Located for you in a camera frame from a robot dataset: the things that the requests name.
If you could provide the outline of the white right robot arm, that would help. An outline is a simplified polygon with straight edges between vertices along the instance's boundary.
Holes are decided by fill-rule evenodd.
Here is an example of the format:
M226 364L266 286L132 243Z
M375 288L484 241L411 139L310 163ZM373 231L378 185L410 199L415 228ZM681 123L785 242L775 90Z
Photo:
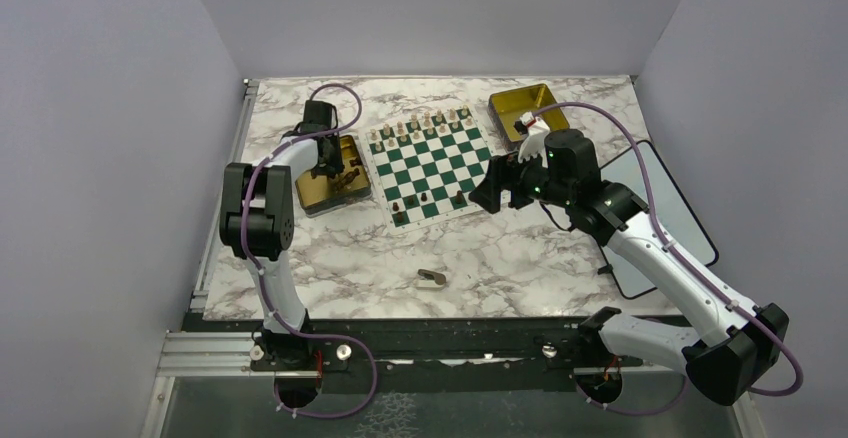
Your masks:
M627 186L601 176L593 142L577 130L529 137L517 152L490 159L469 201L489 213L503 192L520 209L533 202L564 209L573 228L624 258L686 318L685 327L604 308L584 321L579 356L600 365L613 355L639 358L685 375L706 398L729 406L778 360L789 326L775 303L759 306L695 260Z

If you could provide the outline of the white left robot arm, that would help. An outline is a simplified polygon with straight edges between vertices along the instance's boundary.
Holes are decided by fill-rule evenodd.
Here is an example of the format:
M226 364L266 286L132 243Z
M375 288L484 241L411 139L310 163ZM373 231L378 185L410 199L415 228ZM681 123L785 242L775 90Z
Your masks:
M256 164L224 168L219 237L247 262L263 307L263 328L281 336L276 354L298 369L313 359L314 342L303 330L307 309L298 296L288 250L294 237L293 187L298 178L334 178L344 169L337 108L309 100L303 120Z

